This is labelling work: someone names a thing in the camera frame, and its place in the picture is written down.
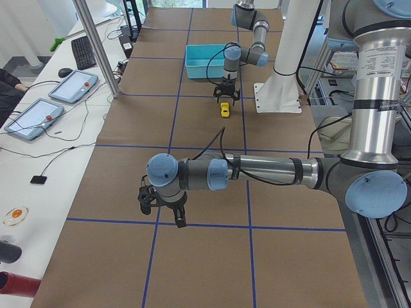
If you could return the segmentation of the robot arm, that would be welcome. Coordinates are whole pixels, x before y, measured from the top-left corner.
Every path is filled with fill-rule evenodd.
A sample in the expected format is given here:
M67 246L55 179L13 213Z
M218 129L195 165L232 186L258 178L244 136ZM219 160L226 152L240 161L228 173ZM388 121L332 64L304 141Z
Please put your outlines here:
M275 141L301 141L291 123L300 113L297 84L301 47L292 47L291 39L302 43L309 30L302 31L319 10L300 13L303 1L291 1L283 35L275 60L274 73L265 83L254 84L256 110L278 113L274 128L279 128ZM383 218L399 210L408 189L397 173L398 160L392 155L392 141L397 110L400 107L401 68L406 46L410 43L410 1L331 1L328 42L334 50L358 46L356 88L351 114L348 150L337 158L273 158L225 154L224 128L194 158L177 161L170 154L157 154L146 165L138 200L141 212L152 207L173 211L175 223L186 226L184 204L187 191L226 189L229 180L246 178L275 186L305 185L320 189L344 203L351 211L367 218ZM216 84L214 96L239 100L234 88L239 63L265 63L265 39L268 24L265 16L254 10L254 1L237 1L232 9L232 24L254 32L251 49L240 49L228 43L224 53L222 82ZM220 151L207 148L220 137Z
M241 90L236 87L241 65L264 67L268 63L266 52L269 22L265 14L256 9L253 1L237 1L232 8L231 23L238 29L249 30L253 34L249 46L239 42L229 42L217 53L223 56L223 70L220 81L214 81L213 96L230 97L233 102L240 99Z

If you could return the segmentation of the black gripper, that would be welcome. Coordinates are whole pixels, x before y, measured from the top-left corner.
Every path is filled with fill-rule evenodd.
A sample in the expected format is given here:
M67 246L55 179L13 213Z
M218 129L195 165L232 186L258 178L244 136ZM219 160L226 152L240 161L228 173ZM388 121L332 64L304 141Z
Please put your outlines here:
M178 228L187 226L184 205L187 201L188 195L185 191L179 191L174 196L163 196L159 192L155 192L156 203L158 207L166 206L173 210L175 224Z
M213 96L216 98L216 102L219 103L221 96L229 96L232 98L232 105L235 106L235 103L240 100L241 89L236 89L236 78L227 79L222 77L220 83L217 83Z

